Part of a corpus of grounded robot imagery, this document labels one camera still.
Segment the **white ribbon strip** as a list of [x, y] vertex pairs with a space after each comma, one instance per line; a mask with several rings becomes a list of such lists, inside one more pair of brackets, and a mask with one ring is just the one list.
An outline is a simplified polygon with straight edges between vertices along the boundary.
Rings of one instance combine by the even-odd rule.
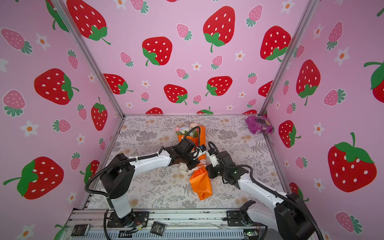
[[185, 176], [190, 176], [190, 175], [192, 175], [195, 171], [199, 170], [199, 169], [202, 168], [202, 167], [206, 167], [206, 166], [207, 166], [207, 165], [205, 165], [205, 164], [199, 164], [199, 165], [197, 165], [195, 168], [193, 168], [193, 169], [190, 170], [190, 169], [187, 167], [186, 164], [181, 164], [180, 167], [179, 167], [179, 170], [180, 170], [181, 174], [183, 174], [183, 175], [185, 175]]

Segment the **white rose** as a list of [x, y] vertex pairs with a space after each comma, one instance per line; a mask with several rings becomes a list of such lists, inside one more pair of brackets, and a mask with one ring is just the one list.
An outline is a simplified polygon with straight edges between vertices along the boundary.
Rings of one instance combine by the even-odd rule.
[[178, 136], [185, 136], [191, 130], [189, 127], [176, 128], [176, 134]]

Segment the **orange wrapping paper sheet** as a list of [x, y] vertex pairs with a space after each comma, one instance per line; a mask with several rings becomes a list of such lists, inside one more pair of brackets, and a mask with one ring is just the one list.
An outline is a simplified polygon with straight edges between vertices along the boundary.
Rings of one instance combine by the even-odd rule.
[[[198, 126], [195, 130], [190, 130], [185, 136], [178, 136], [179, 142], [186, 137], [187, 139], [192, 140], [196, 146], [205, 146], [206, 145], [206, 129], [203, 126]], [[207, 155], [203, 153], [199, 156], [199, 164], [207, 165]], [[202, 167], [199, 170], [195, 171], [190, 175], [190, 184], [191, 187], [199, 197], [201, 201], [211, 197], [213, 195], [211, 180], [207, 173], [206, 167]]]

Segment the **light pink fake rose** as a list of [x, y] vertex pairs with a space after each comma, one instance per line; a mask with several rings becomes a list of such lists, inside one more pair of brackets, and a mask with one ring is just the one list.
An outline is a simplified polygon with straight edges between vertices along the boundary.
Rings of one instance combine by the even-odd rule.
[[195, 130], [197, 127], [198, 127], [198, 125], [196, 123], [191, 123], [189, 125], [190, 130]]

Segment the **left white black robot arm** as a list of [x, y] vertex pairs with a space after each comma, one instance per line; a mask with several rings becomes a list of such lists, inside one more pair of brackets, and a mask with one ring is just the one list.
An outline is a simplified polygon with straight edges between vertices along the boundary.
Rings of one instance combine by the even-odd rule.
[[120, 220], [132, 219], [134, 211], [127, 192], [136, 175], [180, 163], [186, 164], [192, 170], [200, 163], [199, 157], [206, 152], [205, 145], [197, 146], [192, 140], [183, 138], [177, 145], [161, 147], [158, 152], [150, 155], [129, 158], [118, 154], [107, 167], [86, 182], [85, 191], [106, 197], [110, 209]]

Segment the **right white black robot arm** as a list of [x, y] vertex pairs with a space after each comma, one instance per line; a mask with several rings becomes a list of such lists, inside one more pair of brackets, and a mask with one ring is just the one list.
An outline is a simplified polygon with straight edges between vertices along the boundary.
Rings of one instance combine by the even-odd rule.
[[310, 240], [314, 234], [319, 240], [324, 239], [318, 224], [299, 195], [279, 192], [256, 180], [251, 166], [235, 165], [226, 151], [218, 153], [209, 150], [206, 156], [211, 163], [208, 167], [213, 178], [222, 177], [224, 183], [255, 197], [272, 211], [262, 217], [260, 210], [247, 204], [245, 212], [249, 220], [275, 229], [284, 240]]

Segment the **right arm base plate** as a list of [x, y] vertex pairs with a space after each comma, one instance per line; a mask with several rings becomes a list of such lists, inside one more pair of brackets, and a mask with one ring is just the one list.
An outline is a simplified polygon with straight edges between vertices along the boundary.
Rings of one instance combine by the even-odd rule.
[[261, 227], [265, 226], [261, 223], [253, 222], [245, 212], [242, 211], [226, 211], [226, 219], [230, 227]]

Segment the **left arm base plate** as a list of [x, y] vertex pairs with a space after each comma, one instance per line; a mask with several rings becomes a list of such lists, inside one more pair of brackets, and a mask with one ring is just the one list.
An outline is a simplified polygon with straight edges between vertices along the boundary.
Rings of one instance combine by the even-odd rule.
[[146, 227], [150, 212], [133, 211], [123, 218], [119, 218], [115, 212], [109, 216], [108, 228], [138, 228]]

